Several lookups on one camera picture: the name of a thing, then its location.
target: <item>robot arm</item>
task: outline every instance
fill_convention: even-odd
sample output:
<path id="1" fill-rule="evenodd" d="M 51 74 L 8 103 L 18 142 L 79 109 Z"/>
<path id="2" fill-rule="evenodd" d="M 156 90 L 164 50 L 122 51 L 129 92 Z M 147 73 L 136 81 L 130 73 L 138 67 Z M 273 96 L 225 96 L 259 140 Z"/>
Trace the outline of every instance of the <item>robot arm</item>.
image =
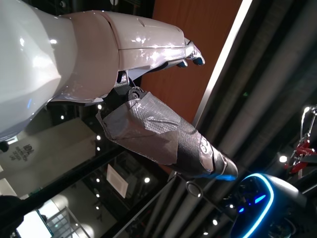
<path id="1" fill-rule="evenodd" d="M 87 11 L 53 16 L 23 1 L 0 0 L 0 142 L 50 100 L 93 103 L 119 72 L 133 80 L 185 59 L 204 59 L 176 26 L 138 16 Z"/>
<path id="2" fill-rule="evenodd" d="M 104 101 L 112 112 L 97 119 L 109 140 L 187 176 L 237 178 L 229 158 L 150 92 L 123 84 Z"/>

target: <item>metal beam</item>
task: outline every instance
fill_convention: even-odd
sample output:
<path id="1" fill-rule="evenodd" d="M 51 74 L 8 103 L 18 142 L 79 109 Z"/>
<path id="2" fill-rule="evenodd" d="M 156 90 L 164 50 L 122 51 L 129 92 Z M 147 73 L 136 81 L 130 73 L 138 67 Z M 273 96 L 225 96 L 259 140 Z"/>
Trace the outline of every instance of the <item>metal beam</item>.
<path id="1" fill-rule="evenodd" d="M 195 197 L 191 194 L 188 194 L 183 201 L 182 205 L 178 209 L 175 214 L 173 220 L 169 224 L 166 232 L 163 235 L 163 238 L 174 238 L 177 233 L 183 226 L 183 224 L 187 221 L 190 214 L 196 208 L 197 204 L 200 202 L 201 197 Z"/>
<path id="2" fill-rule="evenodd" d="M 160 183 L 145 198 L 133 207 L 136 212 L 129 212 L 127 216 L 114 224 L 101 238 L 117 238 L 120 234 L 155 200 L 162 192 L 169 189 L 175 179 L 170 180 L 167 184 Z"/>
<path id="3" fill-rule="evenodd" d="M 168 185 L 166 186 L 166 189 L 164 190 L 164 192 L 162 192 L 162 194 L 159 196 L 158 202 L 156 203 L 156 205 L 155 205 L 155 207 L 154 207 L 153 213 L 152 213 L 152 215 L 151 215 L 151 217 L 150 217 L 150 220 L 149 220 L 149 222 L 148 222 L 148 224 L 147 224 L 147 227 L 146 227 L 146 229 L 145 229 L 145 231 L 144 231 L 144 234 L 143 234 L 143 237 L 144 237 L 144 238 L 148 237 L 148 235 L 149 235 L 149 233 L 150 233 L 150 231 L 151 231 L 151 228 L 152 228 L 152 226 L 153 226 L 153 223 L 154 223 L 154 221 L 156 220 L 156 218 L 158 217 L 158 214 L 159 214 L 159 212 L 160 212 L 161 209 L 162 209 L 162 206 L 163 206 L 163 204 L 164 204 L 164 202 L 165 202 L 165 200 L 166 200 L 166 197 L 167 197 L 167 195 L 168 195 L 170 189 L 172 188 L 172 185 L 173 185 L 174 181 L 175 181 L 175 178 L 173 178 L 173 179 L 168 183 Z"/>
<path id="4" fill-rule="evenodd" d="M 186 190 L 185 182 L 181 181 L 179 183 L 177 190 L 174 193 L 171 201 L 169 202 L 169 205 L 168 205 L 167 209 L 165 210 L 164 215 L 160 219 L 160 222 L 154 231 L 153 238 L 157 238 L 159 236 L 160 232 L 162 231 L 163 227 L 166 225 L 170 215 L 174 211 L 177 203 L 179 202 L 181 196 L 184 194 L 185 190 Z"/>
<path id="5" fill-rule="evenodd" d="M 242 25 L 244 22 L 247 12 L 250 8 L 250 5 L 252 3 L 252 0 L 243 0 L 240 8 L 237 12 L 237 15 L 234 19 L 234 22 L 231 26 L 230 32 L 228 34 L 228 37 L 223 45 L 223 48 L 220 52 L 219 58 L 217 60 L 216 65 L 213 68 L 211 77 L 209 79 L 208 85 L 206 87 L 206 90 L 204 92 L 203 98 L 199 104 L 199 107 L 197 109 L 197 112 L 195 114 L 194 120 L 192 125 L 194 127 L 200 127 L 201 122 L 204 118 L 204 116 L 207 114 L 207 105 L 210 103 L 211 98 L 213 96 L 212 91 L 214 86 L 216 85 L 217 80 L 220 78 L 220 73 L 224 69 L 225 66 L 229 65 L 229 62 L 231 61 L 233 54 L 229 56 L 229 53 L 231 49 L 233 48 L 233 45 L 237 46 L 239 45 L 239 42 L 242 39 L 243 33 L 247 28 L 248 24 Z"/>
<path id="6" fill-rule="evenodd" d="M 211 237 L 213 237 L 216 233 L 217 233 L 217 231 L 219 231 L 221 228 L 223 228 L 226 224 L 227 224 L 227 222 L 228 222 L 229 220 L 228 220 L 228 218 L 225 216 L 225 215 L 221 215 L 220 216 L 220 219 L 218 220 L 218 225 L 217 226 L 209 226 L 209 228 L 208 228 L 208 235 L 201 235 L 201 238 L 211 238 Z"/>

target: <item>pipe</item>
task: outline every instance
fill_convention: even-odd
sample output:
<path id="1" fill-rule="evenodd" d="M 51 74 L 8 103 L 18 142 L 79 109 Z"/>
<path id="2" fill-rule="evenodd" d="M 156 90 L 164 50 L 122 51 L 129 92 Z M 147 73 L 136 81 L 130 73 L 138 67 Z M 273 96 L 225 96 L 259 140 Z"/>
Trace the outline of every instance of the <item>pipe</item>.
<path id="1" fill-rule="evenodd" d="M 162 229 L 164 228 L 164 226 L 166 225 L 170 215 L 172 214 L 172 212 L 174 211 L 179 199 L 182 197 L 182 195 L 185 192 L 185 183 L 183 181 L 181 181 L 177 187 L 176 192 L 174 193 L 167 209 L 165 210 L 162 218 L 160 219 L 159 224 L 157 225 L 154 234 L 153 234 L 153 238 L 157 238 L 160 234 L 160 232 L 162 231 Z"/>
<path id="2" fill-rule="evenodd" d="M 291 3 L 292 1 L 285 0 L 276 0 L 273 2 L 268 14 L 260 26 L 255 40 L 252 42 L 247 55 L 241 63 L 241 67 L 234 76 L 232 83 L 230 84 L 225 97 L 222 99 L 216 115 L 206 132 L 206 139 L 208 139 L 208 141 L 213 141 L 217 136 L 225 119 L 234 107 L 235 102 L 241 96 L 241 91 L 257 67 Z"/>
<path id="3" fill-rule="evenodd" d="M 229 156 L 237 152 L 316 39 L 316 11 L 317 1 L 309 1 L 225 135 L 220 148 Z"/>
<path id="4" fill-rule="evenodd" d="M 207 192 L 214 184 L 215 179 L 211 180 L 205 187 L 204 192 Z M 173 220 L 169 224 L 167 230 L 164 233 L 163 238 L 173 238 L 179 232 L 183 224 L 187 221 L 192 211 L 196 208 L 202 197 L 194 197 L 191 194 L 187 194 L 180 208 L 177 210 Z"/>
<path id="5" fill-rule="evenodd" d="M 201 225 L 201 223 L 206 219 L 206 217 L 212 212 L 214 206 L 210 203 L 206 203 L 202 209 L 199 211 L 197 216 L 192 220 L 188 227 L 184 230 L 180 238 L 189 238 L 192 233 Z"/>
<path id="6" fill-rule="evenodd" d="M 174 184 L 175 182 L 175 179 L 170 181 L 168 183 L 168 186 L 166 187 L 166 189 L 162 192 L 162 194 L 159 196 L 158 198 L 158 202 L 156 203 L 155 207 L 154 207 L 154 210 L 153 210 L 153 213 L 150 217 L 150 220 L 149 220 L 149 223 L 147 224 L 147 227 L 144 231 L 144 234 L 143 234 L 143 237 L 146 238 L 148 237 L 150 231 L 151 231 L 151 228 L 153 226 L 153 223 L 154 221 L 156 220 L 156 218 L 158 217 L 159 215 L 159 212 L 161 211 L 162 209 L 162 206 L 167 198 L 167 195 L 169 194 L 169 191 L 170 189 L 172 188 L 172 185 Z"/>

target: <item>recessed light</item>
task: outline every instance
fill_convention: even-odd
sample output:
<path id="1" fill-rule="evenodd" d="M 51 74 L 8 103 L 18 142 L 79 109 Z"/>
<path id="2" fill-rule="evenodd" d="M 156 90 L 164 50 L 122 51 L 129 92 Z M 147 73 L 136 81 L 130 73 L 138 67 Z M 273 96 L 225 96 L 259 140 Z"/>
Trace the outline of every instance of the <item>recessed light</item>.
<path id="1" fill-rule="evenodd" d="M 279 161 L 281 163 L 285 163 L 287 161 L 287 157 L 285 155 L 282 155 L 281 157 L 279 157 Z"/>

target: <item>ceiling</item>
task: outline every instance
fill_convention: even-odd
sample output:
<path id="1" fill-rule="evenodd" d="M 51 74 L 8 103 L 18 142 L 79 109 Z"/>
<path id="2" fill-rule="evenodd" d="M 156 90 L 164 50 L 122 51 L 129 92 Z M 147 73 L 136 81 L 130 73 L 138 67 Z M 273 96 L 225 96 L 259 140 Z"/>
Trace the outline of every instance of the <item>ceiling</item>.
<path id="1" fill-rule="evenodd" d="M 252 4 L 206 106 L 197 112 L 198 129 L 236 162 L 239 177 L 197 179 L 203 197 L 192 196 L 177 180 L 157 200 L 145 238 L 228 237 L 236 211 L 224 198 L 250 173 L 283 176 L 278 153 L 290 156 L 303 108 L 317 103 L 316 2 Z M 314 130 L 312 142 L 316 146 Z"/>

